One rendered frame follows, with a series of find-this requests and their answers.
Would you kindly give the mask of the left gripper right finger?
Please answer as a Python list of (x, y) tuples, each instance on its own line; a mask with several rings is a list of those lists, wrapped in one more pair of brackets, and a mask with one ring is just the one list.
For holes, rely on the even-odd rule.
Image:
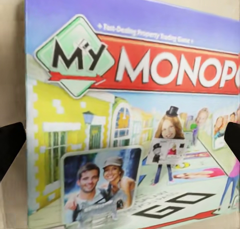
[(229, 122), (225, 134), (224, 140), (240, 161), (240, 123)]

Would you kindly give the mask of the board game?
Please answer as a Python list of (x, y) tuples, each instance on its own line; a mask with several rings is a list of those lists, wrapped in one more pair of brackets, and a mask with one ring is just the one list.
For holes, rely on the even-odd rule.
[(240, 20), (161, 0), (24, 0), (27, 229), (173, 229), (240, 212)]

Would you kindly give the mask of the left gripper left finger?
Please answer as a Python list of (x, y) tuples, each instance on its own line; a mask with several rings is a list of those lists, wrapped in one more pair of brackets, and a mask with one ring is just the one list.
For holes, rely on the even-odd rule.
[(25, 141), (27, 137), (21, 123), (0, 127), (0, 182)]

